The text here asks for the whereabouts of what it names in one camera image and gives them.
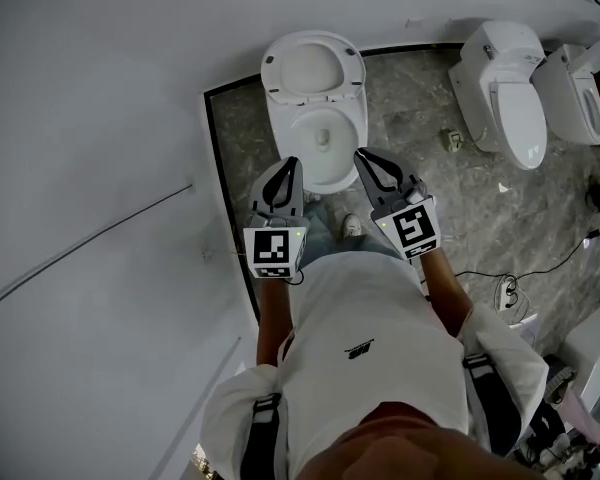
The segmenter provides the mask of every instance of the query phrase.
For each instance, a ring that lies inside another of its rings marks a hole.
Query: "black baseboard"
[[[360,53],[363,57],[372,57],[374,55],[386,55],[390,53],[403,53],[413,52],[419,50],[459,50],[462,48],[463,43],[428,43],[428,44],[413,44],[405,46],[390,46],[387,48],[373,48],[369,50],[361,50]],[[229,196],[229,187],[227,185],[227,179],[224,175],[224,168],[222,166],[222,157],[220,156],[220,146],[218,144],[218,136],[216,134],[215,119],[213,117],[213,109],[211,108],[211,98],[217,96],[226,91],[237,89],[243,85],[251,84],[260,81],[260,74],[248,76],[241,80],[236,80],[229,84],[216,87],[204,93],[204,106],[207,113],[207,121],[209,123],[209,135],[211,137],[211,145],[213,147],[213,157],[216,162],[216,169],[218,170],[218,178],[220,179],[220,187],[222,189],[222,198],[224,205],[227,210],[227,216],[229,217],[229,223],[231,225],[231,235],[233,236],[233,242],[238,252],[238,260],[240,262],[240,268],[242,270],[242,276],[247,286],[247,292],[249,294],[249,300],[253,306],[253,312],[258,322],[260,322],[260,308],[258,307],[258,300],[256,299],[255,291],[253,290],[253,284],[251,282],[251,274],[249,272],[249,266],[243,253],[245,252],[242,247],[242,240],[240,237],[240,229],[236,223],[236,216],[233,213],[233,207],[231,206],[231,197]]]

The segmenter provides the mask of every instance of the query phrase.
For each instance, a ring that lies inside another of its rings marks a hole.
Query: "forearm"
[[[278,349],[292,328],[287,284],[280,279],[265,279],[260,297],[256,364],[277,366]]]
[[[431,306],[447,332],[457,337],[471,314],[471,299],[456,279],[442,249],[423,254],[420,261],[427,280]]]

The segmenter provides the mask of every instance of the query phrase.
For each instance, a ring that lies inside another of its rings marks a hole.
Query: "white wall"
[[[459,21],[446,26],[450,18]],[[203,90],[257,72],[266,46],[298,29],[367,47],[462,40],[481,18],[586,43],[599,33],[600,8],[0,0],[0,289],[190,178],[196,188],[0,303],[0,478],[149,478],[176,445],[162,471],[181,471],[196,440],[196,423],[182,433],[183,422],[238,336],[245,345],[234,355],[252,352],[232,258],[205,263],[199,252],[201,243],[231,245],[209,225],[222,209],[200,126]],[[407,19],[422,21],[405,29]]]

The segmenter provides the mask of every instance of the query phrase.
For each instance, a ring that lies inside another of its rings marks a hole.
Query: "toilet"
[[[527,25],[487,21],[460,50],[449,77],[475,145],[502,153],[520,169],[535,169],[547,148],[538,93],[529,82],[545,58]]]
[[[368,140],[360,52],[330,32],[296,32],[265,52],[261,76],[278,153],[300,159],[305,190],[333,194],[351,185],[353,154]]]
[[[531,77],[547,123],[567,142],[600,144],[600,95],[593,77],[600,71],[600,41],[591,48],[565,44]]]

